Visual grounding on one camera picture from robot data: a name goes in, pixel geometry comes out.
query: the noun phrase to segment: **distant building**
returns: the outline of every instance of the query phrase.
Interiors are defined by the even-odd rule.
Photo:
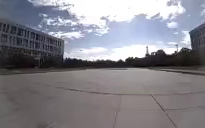
[[[205,50],[205,23],[190,31],[193,50]]]
[[[8,51],[33,57],[63,56],[64,40],[0,18],[0,53]]]
[[[201,64],[205,64],[205,23],[190,31],[191,47],[199,53]]]

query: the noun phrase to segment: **white building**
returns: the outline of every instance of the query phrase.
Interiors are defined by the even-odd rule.
[[[0,18],[0,53],[18,51],[34,57],[63,56],[64,40]]]

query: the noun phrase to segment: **building facade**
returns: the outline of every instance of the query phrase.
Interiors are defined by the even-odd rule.
[[[64,40],[0,18],[0,54],[7,52],[33,57],[63,56]]]
[[[190,31],[193,50],[205,50],[205,23]]]
[[[190,31],[191,47],[197,51],[199,61],[205,65],[205,23]]]

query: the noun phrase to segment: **paved ground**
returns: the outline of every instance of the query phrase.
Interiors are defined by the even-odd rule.
[[[205,128],[205,76],[82,70],[0,76],[0,128]]]

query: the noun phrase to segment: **pavement joint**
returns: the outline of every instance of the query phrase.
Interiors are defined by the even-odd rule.
[[[98,91],[87,91],[87,90],[80,90],[80,89],[74,89],[74,88],[66,88],[66,87],[52,87],[50,85],[43,85],[43,84],[38,84],[41,86],[47,86],[55,89],[61,89],[61,90],[66,90],[66,91],[75,91],[75,92],[84,92],[84,93],[92,93],[92,94],[103,94],[103,95],[123,95],[123,96],[150,96],[151,93],[145,93],[145,94],[124,94],[124,93],[109,93],[109,92],[98,92]],[[191,94],[201,94],[205,93],[205,91],[200,91],[200,92],[183,92],[183,93],[172,93],[172,94],[152,94],[154,96],[171,96],[171,95],[191,95]]]
[[[160,106],[162,111],[166,114],[167,118],[170,120],[170,122],[174,125],[175,128],[177,128],[177,125],[174,123],[174,121],[170,118],[170,116],[166,113],[165,109],[161,106],[161,104],[156,100],[156,98],[151,94],[153,100]]]
[[[115,112],[113,128],[115,128],[115,125],[116,125],[116,122],[117,122],[117,118],[118,118],[118,113],[120,112],[120,109],[121,109],[121,96],[120,96],[120,101],[119,101],[119,104],[118,104],[118,109]]]

